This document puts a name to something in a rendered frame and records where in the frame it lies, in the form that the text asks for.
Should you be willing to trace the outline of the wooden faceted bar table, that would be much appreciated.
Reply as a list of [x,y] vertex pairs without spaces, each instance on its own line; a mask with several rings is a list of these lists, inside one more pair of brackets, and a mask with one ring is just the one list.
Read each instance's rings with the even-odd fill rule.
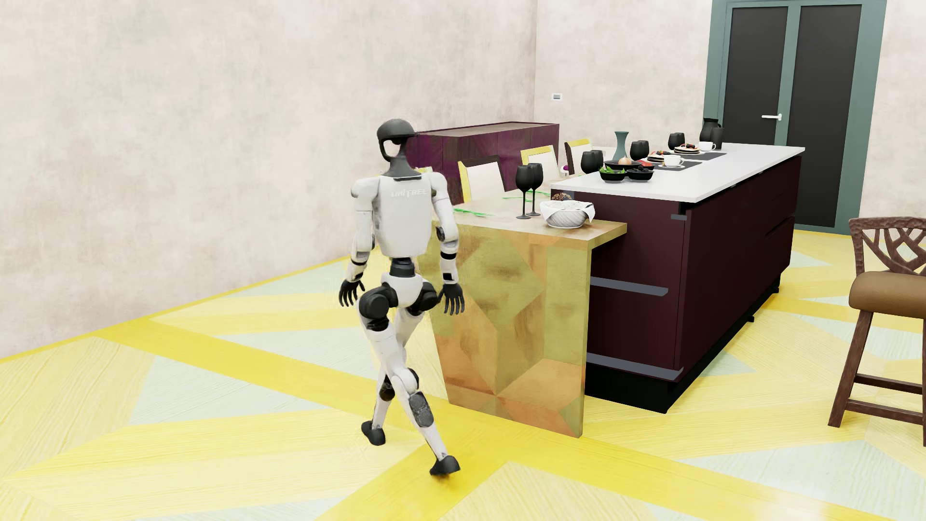
[[517,219],[519,199],[458,205],[462,314],[430,317],[451,404],[564,435],[583,432],[592,252],[627,225],[557,229]]

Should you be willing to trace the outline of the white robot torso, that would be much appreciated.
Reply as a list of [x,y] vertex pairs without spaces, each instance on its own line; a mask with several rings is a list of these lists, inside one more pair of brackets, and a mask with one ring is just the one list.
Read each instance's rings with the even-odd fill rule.
[[424,254],[435,213],[429,172],[401,179],[378,176],[379,191],[373,201],[375,244],[389,258]]

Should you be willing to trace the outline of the robot head, black visor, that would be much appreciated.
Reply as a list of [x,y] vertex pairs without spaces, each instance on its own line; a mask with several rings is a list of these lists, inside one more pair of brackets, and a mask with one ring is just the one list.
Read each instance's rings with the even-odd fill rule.
[[[416,136],[412,125],[402,119],[396,118],[388,120],[377,129],[377,138],[382,157],[390,163],[389,169],[382,175],[394,178],[412,178],[419,177],[420,172],[413,169],[406,156],[407,140]],[[386,153],[384,143],[391,141],[399,146],[395,156],[389,156]]]

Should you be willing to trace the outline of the yellow white dining chair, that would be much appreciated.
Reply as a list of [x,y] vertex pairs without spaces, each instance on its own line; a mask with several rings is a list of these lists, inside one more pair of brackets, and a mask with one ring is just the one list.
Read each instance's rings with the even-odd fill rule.
[[584,171],[581,167],[583,154],[586,151],[591,151],[592,148],[593,146],[589,138],[582,138],[565,142],[564,149],[566,155],[566,165],[568,167],[566,171],[567,175],[584,174]]
[[539,163],[542,165],[545,183],[554,183],[560,178],[560,166],[553,146],[523,149],[520,151],[522,164]]
[[459,160],[457,164],[465,203],[504,195],[498,156]]

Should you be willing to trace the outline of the black wine glass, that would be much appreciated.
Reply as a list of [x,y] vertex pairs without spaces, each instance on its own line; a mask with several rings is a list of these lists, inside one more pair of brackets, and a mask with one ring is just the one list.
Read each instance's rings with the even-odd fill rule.
[[529,164],[519,165],[516,169],[515,184],[518,190],[521,191],[521,209],[522,214],[517,216],[517,219],[530,219],[529,215],[526,213],[526,196],[527,193],[533,188],[534,173]]
[[536,205],[536,189],[539,188],[545,180],[545,175],[543,172],[543,165],[539,162],[530,162],[527,164],[528,168],[531,171],[532,180],[531,180],[531,212],[528,212],[529,217],[539,216],[540,213],[535,211]]

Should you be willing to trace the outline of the maroon sideboard cabinet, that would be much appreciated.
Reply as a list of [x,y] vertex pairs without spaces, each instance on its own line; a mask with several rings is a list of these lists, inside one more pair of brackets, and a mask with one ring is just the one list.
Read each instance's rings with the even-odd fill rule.
[[515,188],[521,151],[552,146],[558,153],[559,124],[505,122],[419,132],[407,142],[407,159],[413,168],[431,167],[447,180],[453,204],[464,202],[458,162],[484,158],[499,161],[504,190]]

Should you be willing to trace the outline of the brown carved wooden chair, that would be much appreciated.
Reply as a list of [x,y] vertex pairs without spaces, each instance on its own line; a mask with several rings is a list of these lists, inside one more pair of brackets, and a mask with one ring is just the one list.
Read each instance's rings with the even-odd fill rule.
[[[839,427],[844,412],[854,411],[921,425],[926,447],[926,218],[855,218],[849,228],[857,276],[848,302],[859,315],[828,424]],[[874,314],[922,320],[920,384],[858,372]],[[919,394],[922,412],[852,399],[856,383]]]

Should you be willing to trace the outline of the dark maroon kitchen island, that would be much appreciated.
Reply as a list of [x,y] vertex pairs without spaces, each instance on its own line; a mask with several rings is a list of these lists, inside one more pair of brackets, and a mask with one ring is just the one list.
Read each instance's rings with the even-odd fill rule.
[[790,262],[803,148],[726,144],[649,181],[551,185],[627,232],[592,253],[585,394],[666,412]]

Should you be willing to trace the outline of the white wicker bread basket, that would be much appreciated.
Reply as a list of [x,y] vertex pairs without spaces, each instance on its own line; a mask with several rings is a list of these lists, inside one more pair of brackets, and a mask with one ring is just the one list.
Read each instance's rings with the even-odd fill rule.
[[539,209],[546,224],[559,229],[580,228],[596,214],[593,203],[573,199],[544,201]]

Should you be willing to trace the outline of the teal framed double door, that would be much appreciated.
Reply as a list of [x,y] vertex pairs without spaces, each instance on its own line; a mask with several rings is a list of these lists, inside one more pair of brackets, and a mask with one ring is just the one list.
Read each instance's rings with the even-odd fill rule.
[[885,10],[886,0],[713,0],[705,118],[720,121],[725,144],[804,148],[800,229],[848,233],[859,216]]

